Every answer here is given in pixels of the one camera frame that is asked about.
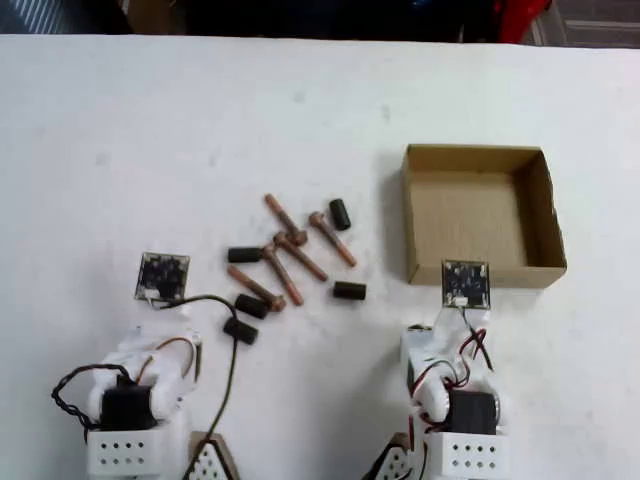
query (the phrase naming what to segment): black foam piece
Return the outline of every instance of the black foam piece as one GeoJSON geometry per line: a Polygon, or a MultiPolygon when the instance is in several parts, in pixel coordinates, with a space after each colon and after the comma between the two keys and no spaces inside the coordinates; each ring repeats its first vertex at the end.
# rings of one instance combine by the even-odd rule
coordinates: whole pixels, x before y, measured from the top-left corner
{"type": "Polygon", "coordinates": [[[229,263],[249,263],[262,260],[260,247],[232,247],[227,251],[229,263]]]}
{"type": "Polygon", "coordinates": [[[344,206],[344,202],[341,198],[336,198],[329,202],[329,210],[331,211],[331,218],[333,219],[333,225],[336,230],[347,230],[351,227],[351,219],[347,213],[347,207],[344,206]]]}
{"type": "Polygon", "coordinates": [[[449,402],[451,432],[496,434],[496,401],[492,394],[451,390],[449,402]]]}
{"type": "Polygon", "coordinates": [[[367,296],[367,286],[364,283],[336,282],[333,286],[333,296],[348,300],[364,300],[367,296]]]}
{"type": "Polygon", "coordinates": [[[269,313],[269,305],[267,302],[259,298],[250,297],[241,293],[236,298],[235,307],[241,312],[251,315],[252,317],[263,319],[269,313]]]}
{"type": "Polygon", "coordinates": [[[231,317],[224,324],[224,333],[231,335],[233,338],[246,343],[247,345],[253,345],[258,338],[258,329],[253,328],[251,325],[247,325],[240,320],[236,320],[231,317]]]}
{"type": "Polygon", "coordinates": [[[148,430],[158,424],[151,413],[151,387],[118,385],[102,395],[102,430],[148,430]]]}

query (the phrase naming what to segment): copper standoff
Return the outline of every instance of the copper standoff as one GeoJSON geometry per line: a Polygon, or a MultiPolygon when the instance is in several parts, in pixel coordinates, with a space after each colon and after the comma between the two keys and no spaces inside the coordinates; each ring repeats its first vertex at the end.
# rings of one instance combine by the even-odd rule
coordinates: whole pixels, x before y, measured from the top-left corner
{"type": "Polygon", "coordinates": [[[313,260],[311,260],[302,250],[289,241],[284,232],[273,237],[273,243],[290,253],[304,267],[309,270],[318,280],[326,282],[329,276],[313,260]]]}
{"type": "Polygon", "coordinates": [[[274,295],[269,290],[267,290],[262,285],[260,285],[258,282],[246,276],[244,273],[242,273],[233,265],[229,265],[227,267],[227,272],[229,273],[229,275],[235,278],[238,282],[240,282],[242,285],[247,287],[257,296],[259,296],[261,299],[267,302],[271,306],[271,310],[273,310],[274,312],[281,312],[282,309],[287,304],[287,302],[285,302],[284,300],[284,296],[274,295]]]}
{"type": "Polygon", "coordinates": [[[304,230],[300,230],[298,226],[293,223],[293,220],[291,220],[291,217],[289,217],[289,215],[287,215],[287,212],[284,211],[282,205],[278,203],[276,197],[274,197],[270,193],[267,193],[264,196],[264,201],[267,202],[267,205],[269,206],[271,211],[276,214],[282,224],[286,227],[287,232],[291,237],[291,241],[295,245],[300,246],[307,243],[307,232],[304,230]]]}
{"type": "Polygon", "coordinates": [[[358,262],[355,257],[351,255],[349,249],[340,241],[333,229],[324,221],[324,214],[320,212],[313,212],[309,215],[309,223],[324,234],[327,240],[329,240],[331,245],[336,248],[340,256],[349,264],[349,266],[355,267],[357,265],[358,262]]]}
{"type": "Polygon", "coordinates": [[[291,297],[291,300],[293,300],[293,303],[298,306],[302,305],[304,303],[304,299],[293,283],[293,280],[291,280],[291,277],[280,263],[280,260],[278,260],[278,257],[276,257],[275,246],[272,244],[267,245],[262,249],[262,254],[264,256],[264,259],[269,262],[269,265],[273,267],[273,270],[276,272],[276,275],[280,279],[280,282],[289,293],[289,296],[291,297]]]}

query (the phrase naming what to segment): white tabletop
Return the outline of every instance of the white tabletop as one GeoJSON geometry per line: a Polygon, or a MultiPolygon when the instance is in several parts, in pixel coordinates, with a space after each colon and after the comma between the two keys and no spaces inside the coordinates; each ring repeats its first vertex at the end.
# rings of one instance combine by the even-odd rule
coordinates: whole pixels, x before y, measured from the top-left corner
{"type": "MultiPolygon", "coordinates": [[[[143,251],[191,255],[188,294],[240,292],[224,252],[277,230],[266,192],[300,223],[345,200],[358,268],[315,232],[306,250],[368,297],[334,302],[283,257],[306,303],[240,349],[220,431],[245,479],[360,478],[405,429],[402,327],[439,311],[439,288],[403,277],[398,171],[414,142],[544,149],[567,274],[492,294],[513,478],[637,478],[640,52],[7,36],[0,62],[3,478],[82,478],[81,427],[51,388],[157,318],[132,299],[143,251]]],[[[204,429],[230,342],[221,307],[188,315],[205,342],[191,399],[204,429]]],[[[66,398],[83,405],[89,385],[66,398]]]]}

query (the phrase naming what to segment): cardboard box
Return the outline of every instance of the cardboard box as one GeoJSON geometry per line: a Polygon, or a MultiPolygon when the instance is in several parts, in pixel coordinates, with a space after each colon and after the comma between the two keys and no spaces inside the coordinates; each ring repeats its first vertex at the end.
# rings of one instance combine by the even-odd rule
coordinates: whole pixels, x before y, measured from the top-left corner
{"type": "Polygon", "coordinates": [[[492,287],[543,288],[567,269],[542,150],[409,145],[407,275],[438,285],[444,259],[489,262],[492,287]]]}

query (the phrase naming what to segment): small circuit board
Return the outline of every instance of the small circuit board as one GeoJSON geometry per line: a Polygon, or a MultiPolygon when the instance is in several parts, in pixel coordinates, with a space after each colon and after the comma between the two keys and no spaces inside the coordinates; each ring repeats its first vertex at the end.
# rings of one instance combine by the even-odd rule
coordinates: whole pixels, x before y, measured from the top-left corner
{"type": "Polygon", "coordinates": [[[442,262],[442,306],[489,310],[489,264],[485,262],[442,262]]]}
{"type": "Polygon", "coordinates": [[[135,298],[138,300],[179,300],[184,297],[190,257],[145,252],[135,298]]]}

